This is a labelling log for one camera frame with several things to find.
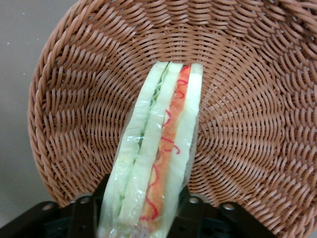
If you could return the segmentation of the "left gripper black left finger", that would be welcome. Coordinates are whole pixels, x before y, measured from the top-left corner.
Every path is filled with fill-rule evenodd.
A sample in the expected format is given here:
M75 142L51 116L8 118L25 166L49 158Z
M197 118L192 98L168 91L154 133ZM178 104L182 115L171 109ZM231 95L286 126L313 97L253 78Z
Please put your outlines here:
M2 238L96 238L109 175L92 194L82 194L66 207L41 202L0 229Z

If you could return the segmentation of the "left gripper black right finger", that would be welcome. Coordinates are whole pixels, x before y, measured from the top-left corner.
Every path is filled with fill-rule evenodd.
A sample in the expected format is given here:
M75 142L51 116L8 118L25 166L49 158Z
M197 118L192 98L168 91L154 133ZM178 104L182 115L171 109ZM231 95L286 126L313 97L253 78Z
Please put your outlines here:
M275 238L268 228L235 202L214 207L185 187L179 195L171 238Z

